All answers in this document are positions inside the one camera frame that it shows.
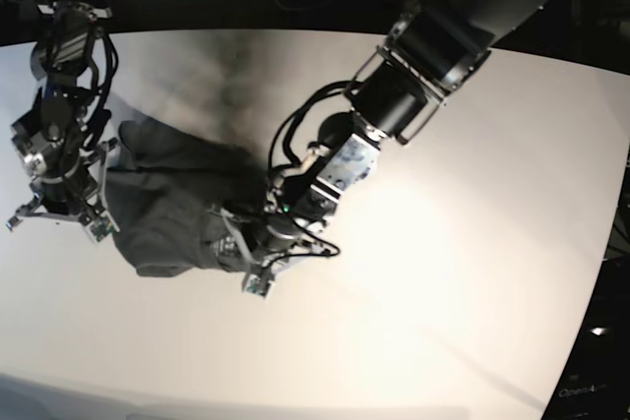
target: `dark gray cloth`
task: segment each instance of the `dark gray cloth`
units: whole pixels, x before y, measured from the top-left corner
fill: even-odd
[[[218,261],[209,246],[227,234],[219,215],[224,202],[263,204],[265,174],[251,155],[150,118],[123,122],[119,135],[122,154],[107,171],[106,196],[120,226],[116,247],[138,275],[244,270],[239,260]]]

